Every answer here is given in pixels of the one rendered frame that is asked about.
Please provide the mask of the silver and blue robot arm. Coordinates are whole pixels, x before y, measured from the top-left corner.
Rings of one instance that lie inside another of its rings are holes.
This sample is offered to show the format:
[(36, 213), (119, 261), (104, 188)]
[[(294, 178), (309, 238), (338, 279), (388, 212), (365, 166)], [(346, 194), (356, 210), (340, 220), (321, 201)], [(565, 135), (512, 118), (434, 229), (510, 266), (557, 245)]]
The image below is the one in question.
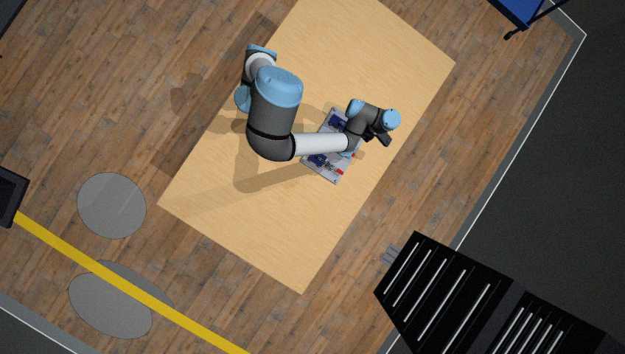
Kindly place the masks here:
[(400, 113), (355, 98), (347, 106), (343, 132), (292, 133), (304, 85), (296, 75), (276, 66), (276, 56), (270, 49), (247, 45), (241, 83), (234, 92), (238, 109), (248, 114), (245, 135), (255, 153), (273, 162), (324, 153), (350, 157), (366, 126), (384, 147), (390, 145), (387, 132), (399, 126)]

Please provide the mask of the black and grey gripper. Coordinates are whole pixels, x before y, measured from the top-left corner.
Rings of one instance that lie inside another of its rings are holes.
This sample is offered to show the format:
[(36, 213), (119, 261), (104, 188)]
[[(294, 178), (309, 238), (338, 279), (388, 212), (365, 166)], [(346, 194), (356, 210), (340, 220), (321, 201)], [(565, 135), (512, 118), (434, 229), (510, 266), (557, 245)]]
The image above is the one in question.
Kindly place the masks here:
[(372, 140), (375, 136), (378, 136), (378, 135), (374, 135), (374, 134), (372, 134), (372, 132), (371, 132), (371, 131), (369, 132), (369, 131), (370, 131), (370, 130), (369, 130), (369, 127), (368, 127), (368, 126), (366, 126), (366, 129), (364, 130), (363, 135), (362, 135), (363, 140), (365, 140), (365, 142), (369, 142), (369, 141), (371, 141), (371, 140)]

